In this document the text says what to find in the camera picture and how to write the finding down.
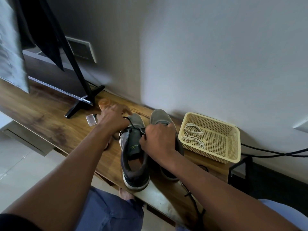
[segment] plastic basket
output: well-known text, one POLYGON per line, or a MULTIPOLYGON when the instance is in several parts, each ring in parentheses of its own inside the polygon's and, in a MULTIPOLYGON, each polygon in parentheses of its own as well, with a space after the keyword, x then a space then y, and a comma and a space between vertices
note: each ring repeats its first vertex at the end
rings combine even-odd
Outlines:
POLYGON ((185 114, 178 137, 184 148, 219 162, 237 163, 241 159, 240 132, 234 125, 189 112, 185 114), (183 136, 188 136, 184 131, 187 123, 193 123, 200 127, 203 134, 198 138, 204 143, 205 149, 198 147, 198 143, 195 141, 185 142, 182 139, 183 136))

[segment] shoelace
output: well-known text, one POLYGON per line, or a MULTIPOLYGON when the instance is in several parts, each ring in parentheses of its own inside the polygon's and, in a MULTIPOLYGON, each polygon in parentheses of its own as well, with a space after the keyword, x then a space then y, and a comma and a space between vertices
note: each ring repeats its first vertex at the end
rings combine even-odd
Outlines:
POLYGON ((123 134, 124 132, 126 132, 126 131, 128 131, 128 130, 132 130, 132 129, 139 130, 140 133, 141 133, 142 135, 144 135, 145 138, 146 138, 146 135, 145 135, 145 128, 137 128, 137 127, 135 127, 135 126, 133 125, 132 121, 131 121, 128 117, 123 117, 123 118, 129 120, 129 123, 131 124, 131 126, 126 127, 124 130, 120 131, 120 133, 119 133, 119 138, 118 138, 118 139, 117 139, 115 136, 112 136, 114 140, 117 140, 117 141, 120 140, 120 139, 121 139, 121 136, 122 136, 122 134, 123 134))

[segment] hand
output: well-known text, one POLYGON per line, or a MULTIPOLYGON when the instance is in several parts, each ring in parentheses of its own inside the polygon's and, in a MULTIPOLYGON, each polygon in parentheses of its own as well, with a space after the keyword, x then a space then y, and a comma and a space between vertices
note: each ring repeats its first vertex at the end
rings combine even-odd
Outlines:
POLYGON ((160 166, 166 167, 168 161, 175 152, 175 127, 170 123, 148 125, 145 128, 145 136, 140 139, 141 148, 160 166))
POLYGON ((124 130, 129 126, 129 121, 122 117, 123 113, 132 114, 126 105, 115 104, 107 106, 100 115, 97 115, 97 123, 98 125, 103 125, 104 130, 113 135, 115 132, 124 130))

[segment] wall outlet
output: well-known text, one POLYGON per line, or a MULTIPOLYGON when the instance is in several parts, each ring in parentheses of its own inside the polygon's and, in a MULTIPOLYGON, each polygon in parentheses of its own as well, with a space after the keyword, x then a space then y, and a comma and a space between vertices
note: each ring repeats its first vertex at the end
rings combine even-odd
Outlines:
POLYGON ((94 56, 90 42, 71 38, 68 36, 65 38, 67 39, 71 50, 76 57, 80 57, 96 63, 96 58, 94 56))
POLYGON ((294 129, 308 133, 308 118, 294 126, 294 129))

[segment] white cable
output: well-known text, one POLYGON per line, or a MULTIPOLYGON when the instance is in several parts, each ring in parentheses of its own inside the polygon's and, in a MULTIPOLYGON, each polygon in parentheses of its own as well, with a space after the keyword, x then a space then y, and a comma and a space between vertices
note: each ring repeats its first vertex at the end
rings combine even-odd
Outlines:
POLYGON ((200 147, 202 149, 205 148, 204 143, 199 138, 197 138, 195 136, 188 136, 188 137, 187 136, 183 136, 182 139, 184 140, 184 142, 186 142, 186 141, 195 141, 195 142, 197 142, 199 144, 198 147, 200 147))
POLYGON ((203 135, 203 131, 200 129, 199 126, 195 125, 194 123, 186 123, 185 127, 184 127, 184 131, 185 133, 188 135, 187 136, 183 136, 182 139, 184 140, 184 142, 187 142, 187 141, 195 141, 198 143, 198 147, 199 148, 202 148, 202 149, 205 149, 205 145, 204 143, 202 142, 201 139, 199 139, 198 137, 203 135), (187 128, 188 127, 194 127, 196 128, 198 131, 191 131, 191 130, 188 130, 187 128))
POLYGON ((195 136, 195 137, 199 137, 199 136, 203 135, 203 132, 202 132, 202 130, 200 129, 200 127, 197 126, 197 125, 195 125, 194 123, 186 123, 186 125, 185 125, 185 127, 184 127, 184 131, 185 131, 185 133, 186 133, 188 136, 192 136, 192 135, 190 135, 189 133, 191 133, 191 134, 196 134, 197 136, 195 136), (196 128, 198 131, 190 131, 190 130, 187 129, 187 127, 194 127, 194 128, 196 128))

